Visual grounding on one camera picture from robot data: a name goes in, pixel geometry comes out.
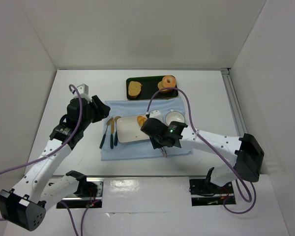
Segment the striped bread roll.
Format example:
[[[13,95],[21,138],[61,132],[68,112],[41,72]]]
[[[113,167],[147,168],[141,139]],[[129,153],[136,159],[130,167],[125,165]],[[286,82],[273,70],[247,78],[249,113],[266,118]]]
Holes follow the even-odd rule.
[[[139,127],[142,127],[143,124],[146,122],[147,117],[145,116],[137,116],[137,123],[139,125]]]

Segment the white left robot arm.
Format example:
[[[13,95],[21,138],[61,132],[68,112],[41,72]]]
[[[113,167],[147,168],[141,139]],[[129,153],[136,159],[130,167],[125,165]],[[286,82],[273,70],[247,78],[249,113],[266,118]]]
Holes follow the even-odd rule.
[[[110,107],[97,96],[73,98],[67,113],[53,129],[41,157],[10,190],[0,191],[0,213],[7,220],[28,231],[37,229],[46,212],[63,198],[74,194],[95,199],[97,186],[77,171],[69,171],[49,185],[61,162],[72,152],[91,124],[109,116]]]

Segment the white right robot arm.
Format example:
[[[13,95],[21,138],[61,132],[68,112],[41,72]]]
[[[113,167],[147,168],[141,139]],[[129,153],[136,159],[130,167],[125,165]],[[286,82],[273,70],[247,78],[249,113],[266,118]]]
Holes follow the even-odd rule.
[[[223,187],[239,178],[252,183],[259,181],[264,151],[253,135],[222,136],[195,131],[190,125],[178,121],[166,125],[156,118],[148,118],[141,131],[150,137],[154,149],[192,148],[222,155],[223,165],[211,168],[206,177],[214,185]]]

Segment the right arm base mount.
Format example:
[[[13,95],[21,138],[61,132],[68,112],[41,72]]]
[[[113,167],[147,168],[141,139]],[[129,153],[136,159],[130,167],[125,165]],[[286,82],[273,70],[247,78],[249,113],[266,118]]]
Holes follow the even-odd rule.
[[[219,187],[206,182],[204,177],[192,177],[189,179],[189,186],[193,207],[218,206],[223,205],[224,202],[226,205],[236,204],[231,182],[228,182],[223,187]]]

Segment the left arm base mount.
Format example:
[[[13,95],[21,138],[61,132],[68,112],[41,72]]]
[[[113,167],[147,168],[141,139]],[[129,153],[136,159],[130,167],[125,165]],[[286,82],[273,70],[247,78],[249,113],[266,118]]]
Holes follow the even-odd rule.
[[[81,194],[69,194],[62,201],[70,209],[102,208],[104,179],[87,177],[86,187]]]

